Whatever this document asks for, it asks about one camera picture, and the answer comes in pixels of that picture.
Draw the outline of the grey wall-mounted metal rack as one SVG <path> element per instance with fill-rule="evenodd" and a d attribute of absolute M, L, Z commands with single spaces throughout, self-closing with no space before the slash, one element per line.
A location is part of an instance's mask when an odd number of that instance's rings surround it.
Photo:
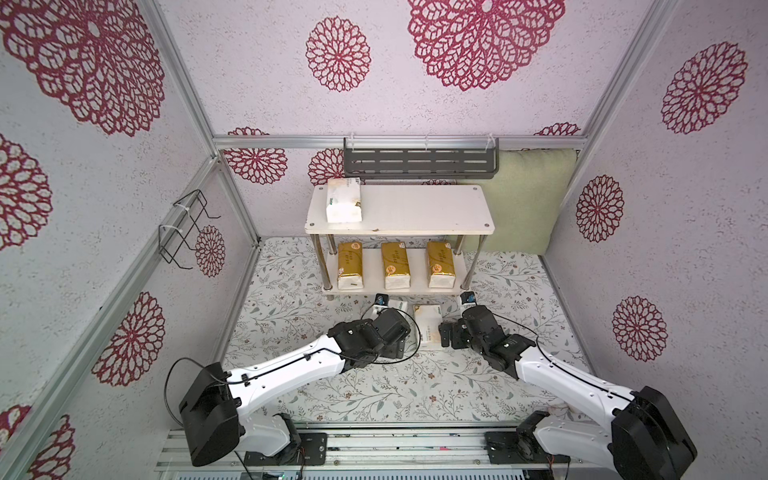
<path fill-rule="evenodd" d="M 357 147 L 343 141 L 343 167 L 347 176 L 362 180 L 492 179 L 499 171 L 500 150 L 482 148 Z"/>

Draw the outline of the white two-tier metal-legged shelf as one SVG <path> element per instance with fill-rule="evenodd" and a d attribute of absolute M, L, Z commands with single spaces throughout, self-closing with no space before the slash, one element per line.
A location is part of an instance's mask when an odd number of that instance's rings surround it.
<path fill-rule="evenodd" d="M 470 288 L 475 267 L 466 266 L 461 252 L 463 241 L 476 236 L 480 243 L 494 233 L 495 225 L 483 190 L 478 185 L 363 185 L 362 220 L 352 224 L 331 224 L 326 218 L 327 188 L 314 188 L 305 222 L 319 263 L 324 295 L 373 295 L 385 293 L 383 263 L 379 248 L 363 250 L 363 286 L 351 290 L 338 287 L 338 255 L 335 241 L 345 237 L 454 236 L 456 280 L 452 288 L 432 288 L 427 278 L 424 248 L 408 250 L 411 284 L 395 289 L 394 295 L 457 295 Z"/>

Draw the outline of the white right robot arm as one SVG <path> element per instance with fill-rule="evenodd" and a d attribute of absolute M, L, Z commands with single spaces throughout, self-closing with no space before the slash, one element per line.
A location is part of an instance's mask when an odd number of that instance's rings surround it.
<path fill-rule="evenodd" d="M 536 411 L 516 428 L 522 456 L 567 456 L 623 479 L 679 479 L 698 456 L 671 403 L 645 386 L 632 390 L 557 359 L 538 340 L 503 330 L 493 312 L 471 304 L 439 326 L 441 344 L 471 349 L 490 367 L 556 395 L 588 417 L 561 420 Z"/>

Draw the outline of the gold tissue pack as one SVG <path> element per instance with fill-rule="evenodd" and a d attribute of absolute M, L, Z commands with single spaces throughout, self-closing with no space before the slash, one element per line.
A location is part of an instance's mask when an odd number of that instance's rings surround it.
<path fill-rule="evenodd" d="M 345 242 L 338 247 L 337 286 L 340 290 L 364 287 L 363 247 L 358 241 Z"/>
<path fill-rule="evenodd" d="M 450 289 L 456 282 L 453 250 L 448 242 L 430 241 L 426 247 L 429 288 Z"/>
<path fill-rule="evenodd" d="M 385 289 L 409 289 L 411 287 L 411 270 L 405 243 L 383 243 L 381 256 Z"/>

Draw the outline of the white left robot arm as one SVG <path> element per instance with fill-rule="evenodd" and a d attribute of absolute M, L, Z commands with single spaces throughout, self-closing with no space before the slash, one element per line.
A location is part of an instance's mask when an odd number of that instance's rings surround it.
<path fill-rule="evenodd" d="M 200 371 L 179 403 L 191 464 L 213 464 L 237 450 L 290 461 L 301 439 L 285 414 L 261 407 L 302 386 L 375 363 L 411 333 L 407 313 L 385 308 L 372 319 L 341 322 L 309 344 L 273 360 L 226 370 L 219 362 Z"/>

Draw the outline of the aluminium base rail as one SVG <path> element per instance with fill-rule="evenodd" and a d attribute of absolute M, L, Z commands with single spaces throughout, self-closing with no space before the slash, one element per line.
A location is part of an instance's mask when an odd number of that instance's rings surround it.
<path fill-rule="evenodd" d="M 168 434 L 156 479 L 615 479 L 617 473 L 575 456 L 546 454 L 518 426 L 302 424 L 302 450 L 283 464 L 235 452 L 193 466 L 184 435 Z"/>

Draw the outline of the green fabric cushion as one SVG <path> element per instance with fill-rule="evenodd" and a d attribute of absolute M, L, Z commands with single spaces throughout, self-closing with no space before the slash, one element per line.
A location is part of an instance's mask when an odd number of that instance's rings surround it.
<path fill-rule="evenodd" d="M 482 187 L 495 231 L 484 251 L 546 253 L 577 163 L 573 149 L 503 151 Z"/>

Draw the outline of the white tissue pack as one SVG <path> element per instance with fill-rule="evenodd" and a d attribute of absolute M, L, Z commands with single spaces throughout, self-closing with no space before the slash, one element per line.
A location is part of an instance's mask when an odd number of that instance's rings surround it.
<path fill-rule="evenodd" d="M 439 326 L 443 322 L 441 306 L 436 304 L 415 305 L 414 319 L 420 334 L 420 349 L 442 349 L 439 332 Z"/>
<path fill-rule="evenodd" d="M 362 221 L 361 180 L 356 177 L 329 179 L 326 219 L 331 224 Z"/>
<path fill-rule="evenodd" d="M 384 310 L 386 310 L 388 308 L 393 308 L 393 309 L 396 309 L 396 310 L 399 310 L 399 311 L 404 311 L 406 313 L 408 313 L 408 311 L 409 311 L 408 303 L 406 301 L 390 300 L 386 304 L 374 304 L 374 305 L 372 305 L 365 312 L 365 314 L 363 315 L 363 318 L 364 319 L 366 319 L 366 318 L 368 318 L 368 319 L 375 319 L 375 318 L 378 317 L 378 315 L 382 311 L 384 311 Z"/>

